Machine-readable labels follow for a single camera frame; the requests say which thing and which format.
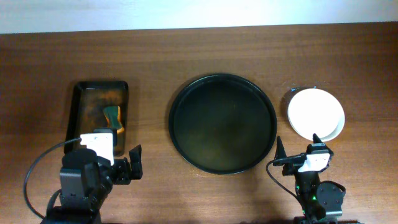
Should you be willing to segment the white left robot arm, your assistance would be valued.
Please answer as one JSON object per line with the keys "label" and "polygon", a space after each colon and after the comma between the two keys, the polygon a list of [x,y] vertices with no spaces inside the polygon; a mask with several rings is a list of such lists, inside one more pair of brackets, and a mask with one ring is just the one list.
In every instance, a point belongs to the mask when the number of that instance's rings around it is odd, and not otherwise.
{"label": "white left robot arm", "polygon": [[82,149],[62,157],[61,189],[50,198],[42,223],[101,223],[100,208],[113,186],[142,178],[142,147],[131,149],[129,158],[115,159],[115,129],[81,134],[79,142]]}

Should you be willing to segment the pink plate with ketchup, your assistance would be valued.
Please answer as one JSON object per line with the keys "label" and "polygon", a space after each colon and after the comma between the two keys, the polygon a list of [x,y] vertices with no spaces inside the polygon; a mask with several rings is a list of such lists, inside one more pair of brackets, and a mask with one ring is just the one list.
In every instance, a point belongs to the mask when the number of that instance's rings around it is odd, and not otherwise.
{"label": "pink plate with ketchup", "polygon": [[316,125],[311,126],[303,126],[297,130],[298,134],[301,137],[312,140],[313,135],[316,134],[321,141],[331,141],[336,138],[343,130],[345,126],[345,117],[342,116],[335,123],[318,123]]}

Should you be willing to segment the orange green sponge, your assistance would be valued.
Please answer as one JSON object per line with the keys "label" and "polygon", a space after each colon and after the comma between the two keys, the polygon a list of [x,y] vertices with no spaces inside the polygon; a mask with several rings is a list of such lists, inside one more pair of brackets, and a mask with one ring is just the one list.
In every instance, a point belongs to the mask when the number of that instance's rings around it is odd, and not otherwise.
{"label": "orange green sponge", "polygon": [[103,109],[103,114],[109,128],[115,129],[118,134],[121,134],[125,131],[121,122],[120,106],[107,106]]}

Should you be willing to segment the cream plate with ketchup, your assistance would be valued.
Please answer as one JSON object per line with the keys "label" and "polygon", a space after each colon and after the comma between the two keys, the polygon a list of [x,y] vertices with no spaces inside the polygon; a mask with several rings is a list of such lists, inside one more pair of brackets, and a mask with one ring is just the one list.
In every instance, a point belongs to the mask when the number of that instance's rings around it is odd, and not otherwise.
{"label": "cream plate with ketchup", "polygon": [[289,123],[296,133],[303,126],[335,123],[342,116],[345,117],[345,112],[337,98],[318,88],[306,88],[296,92],[287,107]]}

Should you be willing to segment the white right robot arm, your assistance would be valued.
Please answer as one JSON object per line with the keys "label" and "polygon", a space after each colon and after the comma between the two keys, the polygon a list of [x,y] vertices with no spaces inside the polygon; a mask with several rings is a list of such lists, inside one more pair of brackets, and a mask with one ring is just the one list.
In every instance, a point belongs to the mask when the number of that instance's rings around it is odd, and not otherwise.
{"label": "white right robot arm", "polygon": [[334,152],[316,135],[305,152],[287,156],[280,137],[273,166],[282,167],[283,176],[295,178],[293,195],[302,208],[303,215],[295,217],[294,223],[338,223],[342,216],[342,204],[346,194],[344,186],[333,181],[321,181],[319,174],[329,167]]}

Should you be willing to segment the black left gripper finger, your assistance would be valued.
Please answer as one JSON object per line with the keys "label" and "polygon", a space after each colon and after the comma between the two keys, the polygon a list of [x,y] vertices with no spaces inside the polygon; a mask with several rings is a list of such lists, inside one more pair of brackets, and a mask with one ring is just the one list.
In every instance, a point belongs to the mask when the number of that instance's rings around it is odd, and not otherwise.
{"label": "black left gripper finger", "polygon": [[99,133],[99,134],[112,134],[112,138],[113,138],[113,146],[117,146],[118,145],[118,134],[117,134],[117,130],[115,128],[97,128],[94,129],[93,131],[94,133]]}
{"label": "black left gripper finger", "polygon": [[142,147],[137,145],[135,148],[129,151],[131,173],[129,178],[131,180],[140,180],[143,176],[142,170]]}

